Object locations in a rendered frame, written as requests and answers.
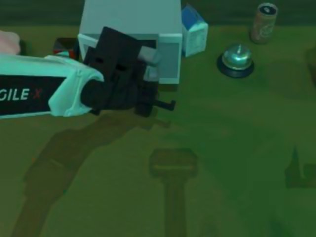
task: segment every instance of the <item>can top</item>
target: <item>can top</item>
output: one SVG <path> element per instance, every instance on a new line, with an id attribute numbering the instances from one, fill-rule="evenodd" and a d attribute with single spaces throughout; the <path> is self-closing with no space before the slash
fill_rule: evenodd
<path id="1" fill-rule="evenodd" d="M 277 7 L 271 3 L 263 3 L 258 7 L 259 12 L 266 16 L 274 16 L 277 14 Z"/>

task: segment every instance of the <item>soda can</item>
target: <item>soda can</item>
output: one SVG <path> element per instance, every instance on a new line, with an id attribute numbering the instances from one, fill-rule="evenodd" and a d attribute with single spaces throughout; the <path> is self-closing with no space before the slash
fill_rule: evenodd
<path id="1" fill-rule="evenodd" d="M 251 40 L 257 44 L 266 44 L 271 38 L 277 19 L 278 8 L 271 3 L 260 4 L 250 31 Z"/>

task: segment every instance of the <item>table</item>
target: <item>table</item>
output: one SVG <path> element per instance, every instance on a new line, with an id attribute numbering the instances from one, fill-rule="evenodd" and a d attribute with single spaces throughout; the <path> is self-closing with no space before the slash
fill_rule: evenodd
<path id="1" fill-rule="evenodd" d="M 1 29 L 19 33 L 35 56 L 78 31 Z M 249 45 L 256 63 L 244 80 L 215 66 L 236 42 Z M 163 236 L 163 188 L 147 169 L 159 147 L 199 157 L 186 184 L 189 237 L 264 237 L 280 223 L 294 237 L 315 236 L 316 191 L 284 186 L 294 146 L 302 163 L 316 162 L 316 92 L 306 65 L 307 56 L 315 62 L 315 42 L 313 27 L 276 28 L 269 45 L 257 46 L 246 27 L 211 26 L 207 51 L 183 60 L 179 91 L 161 93 L 178 101 L 156 116 L 168 129 L 130 112 L 1 120 L 0 236 L 10 236 L 25 202 L 22 237 Z M 47 214 L 43 228 L 31 213 Z"/>

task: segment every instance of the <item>milk carton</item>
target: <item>milk carton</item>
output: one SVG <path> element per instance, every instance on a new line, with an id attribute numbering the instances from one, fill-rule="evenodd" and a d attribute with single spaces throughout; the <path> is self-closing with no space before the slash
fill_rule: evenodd
<path id="1" fill-rule="evenodd" d="M 190 5 L 182 9 L 182 52 L 185 57 L 200 53 L 206 49 L 208 24 Z"/>

